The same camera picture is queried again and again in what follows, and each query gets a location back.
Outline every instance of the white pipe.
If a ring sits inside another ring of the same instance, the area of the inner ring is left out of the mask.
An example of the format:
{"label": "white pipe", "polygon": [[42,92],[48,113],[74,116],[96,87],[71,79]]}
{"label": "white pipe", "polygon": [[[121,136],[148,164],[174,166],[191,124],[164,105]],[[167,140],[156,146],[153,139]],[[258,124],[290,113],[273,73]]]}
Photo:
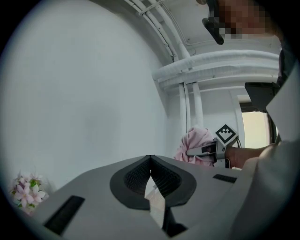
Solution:
{"label": "white pipe", "polygon": [[[152,4],[156,4],[157,1],[156,0],[149,0],[150,3]],[[186,47],[184,46],[179,34],[178,34],[178,31],[176,30],[172,20],[170,19],[170,17],[168,16],[168,14],[164,11],[164,9],[160,6],[160,5],[157,5],[155,7],[155,9],[158,11],[158,13],[162,16],[162,18],[164,19],[166,25],[169,27],[169,29],[171,30],[175,40],[176,40],[176,43],[178,44],[179,46],[179,49],[181,51],[181,54],[182,54],[182,57],[183,58],[189,58],[190,55],[189,55],[189,52],[187,51]]]}
{"label": "white pipe", "polygon": [[179,84],[181,134],[187,133],[187,106],[183,84]]}
{"label": "white pipe", "polygon": [[[141,10],[137,7],[136,4],[134,4],[133,2],[131,2],[130,0],[124,0],[126,3],[128,3],[130,6],[132,6],[138,13],[141,12]],[[168,43],[165,41],[164,37],[161,35],[161,33],[158,31],[157,27],[153,24],[153,22],[150,20],[149,17],[147,17],[145,14],[142,15],[144,17],[144,19],[150,24],[150,26],[154,29],[154,31],[156,32],[156,34],[159,36],[160,40],[163,42],[166,50],[168,51],[168,53],[170,54],[171,58],[174,59],[173,53],[170,49],[170,46],[168,45]]]}
{"label": "white pipe", "polygon": [[187,110],[187,132],[191,128],[191,109],[189,104],[189,95],[188,95],[188,87],[186,84],[183,85],[184,93],[186,96],[186,110]]}
{"label": "white pipe", "polygon": [[[137,5],[141,10],[144,10],[146,8],[146,6],[140,1],[140,0],[132,0],[135,5]],[[169,39],[167,33],[165,32],[163,26],[159,23],[159,21],[156,19],[156,17],[150,12],[147,11],[146,16],[153,22],[153,24],[155,25],[155,27],[158,29],[158,31],[161,33],[161,35],[163,36],[163,38],[165,39],[165,41],[168,43],[171,52],[173,53],[173,57],[174,57],[174,61],[178,61],[178,54],[171,42],[171,40]]]}
{"label": "white pipe", "polygon": [[175,77],[160,82],[160,87],[168,87],[179,83],[193,83],[203,81],[205,79],[213,79],[224,76],[235,76],[245,74],[265,74],[278,75],[278,65],[262,65],[262,64],[231,64],[213,67],[209,69],[194,70],[186,73],[178,74]]}
{"label": "white pipe", "polygon": [[193,92],[194,92],[194,100],[195,100],[196,124],[198,125],[199,128],[204,128],[201,94],[197,82],[193,83]]}
{"label": "white pipe", "polygon": [[232,86],[232,87],[210,88],[210,89],[200,90],[200,92],[209,92],[209,91],[217,91],[217,90],[233,90],[233,89],[245,89],[245,86]]}
{"label": "white pipe", "polygon": [[273,60],[278,64],[279,55],[255,51],[255,50],[224,50],[216,52],[208,52],[192,56],[187,59],[179,60],[175,63],[166,65],[152,73],[154,80],[169,77],[181,73],[184,69],[199,66],[201,64],[208,64],[212,62],[229,61],[229,60]]}
{"label": "white pipe", "polygon": [[[224,77],[218,77],[214,79],[206,79],[198,81],[200,92],[206,92],[211,90],[222,90],[222,89],[245,89],[245,82],[248,83],[276,83],[277,76],[275,75],[264,75],[264,74],[246,74],[246,75],[230,75]],[[178,95],[178,85],[172,85],[167,87],[160,86],[167,94]]]}

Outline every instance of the artificial flower bouquet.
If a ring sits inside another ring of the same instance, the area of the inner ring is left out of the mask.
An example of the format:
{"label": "artificial flower bouquet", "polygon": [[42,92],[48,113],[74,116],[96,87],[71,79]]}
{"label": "artificial flower bouquet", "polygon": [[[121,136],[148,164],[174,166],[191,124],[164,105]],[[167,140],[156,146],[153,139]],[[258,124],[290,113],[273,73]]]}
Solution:
{"label": "artificial flower bouquet", "polygon": [[45,191],[42,176],[36,173],[30,174],[28,177],[19,174],[18,177],[13,180],[10,194],[14,204],[30,216],[36,207],[49,197]]}

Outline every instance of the white flower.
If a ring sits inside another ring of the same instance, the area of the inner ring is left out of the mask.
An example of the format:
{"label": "white flower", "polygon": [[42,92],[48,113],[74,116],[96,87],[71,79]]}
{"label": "white flower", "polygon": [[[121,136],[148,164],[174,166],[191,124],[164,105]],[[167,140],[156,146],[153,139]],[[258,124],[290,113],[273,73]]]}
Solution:
{"label": "white flower", "polygon": [[34,207],[28,206],[27,208],[22,208],[22,210],[29,216],[32,216],[34,212]]}
{"label": "white flower", "polygon": [[42,202],[42,198],[45,197],[45,192],[43,191],[39,191],[38,185],[34,185],[32,188],[32,192],[33,192],[33,199],[34,201],[41,203]]}
{"label": "white flower", "polygon": [[35,172],[34,174],[31,174],[30,177],[36,181],[41,181],[42,180],[42,175],[38,175],[37,172]]}
{"label": "white flower", "polygon": [[23,189],[20,185],[17,185],[17,192],[15,193],[15,199],[21,200],[23,208],[26,208],[27,202],[30,204],[33,202],[33,197],[29,194],[29,186],[26,185]]}
{"label": "white flower", "polygon": [[26,186],[26,185],[30,185],[30,183],[29,183],[30,180],[31,179],[29,177],[20,176],[20,177],[14,179],[14,181],[13,181],[13,188],[15,188],[16,185],[18,185],[18,184],[20,184],[21,187]]}
{"label": "white flower", "polygon": [[45,201],[45,200],[47,200],[48,199],[48,197],[49,197],[49,194],[45,194],[45,197],[43,197],[43,201]]}

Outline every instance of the window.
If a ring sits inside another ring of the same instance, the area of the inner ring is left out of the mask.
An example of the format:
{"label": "window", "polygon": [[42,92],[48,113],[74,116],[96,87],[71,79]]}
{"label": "window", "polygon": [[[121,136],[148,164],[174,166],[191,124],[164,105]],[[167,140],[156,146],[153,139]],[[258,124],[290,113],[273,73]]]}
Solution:
{"label": "window", "polygon": [[245,131],[245,148],[262,148],[275,142],[276,127],[267,113],[251,103],[240,103]]}

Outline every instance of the white wall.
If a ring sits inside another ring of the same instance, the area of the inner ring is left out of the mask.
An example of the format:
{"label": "white wall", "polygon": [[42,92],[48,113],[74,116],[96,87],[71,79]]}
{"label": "white wall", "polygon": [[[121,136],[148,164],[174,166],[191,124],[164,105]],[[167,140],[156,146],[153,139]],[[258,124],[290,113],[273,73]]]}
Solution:
{"label": "white wall", "polygon": [[[224,124],[239,133],[241,145],[244,146],[244,126],[237,96],[246,94],[245,89],[212,90],[201,93],[204,127],[213,135]],[[191,126],[195,125],[195,103],[193,93],[189,94],[191,106]],[[179,96],[173,95],[169,101],[167,126],[167,154],[173,157],[181,139]]]}
{"label": "white wall", "polygon": [[41,4],[7,49],[1,173],[37,170],[60,188],[96,167],[166,155],[162,66],[122,16],[89,1]]}
{"label": "white wall", "polygon": [[262,148],[270,144],[268,117],[262,112],[243,112],[245,147]]}

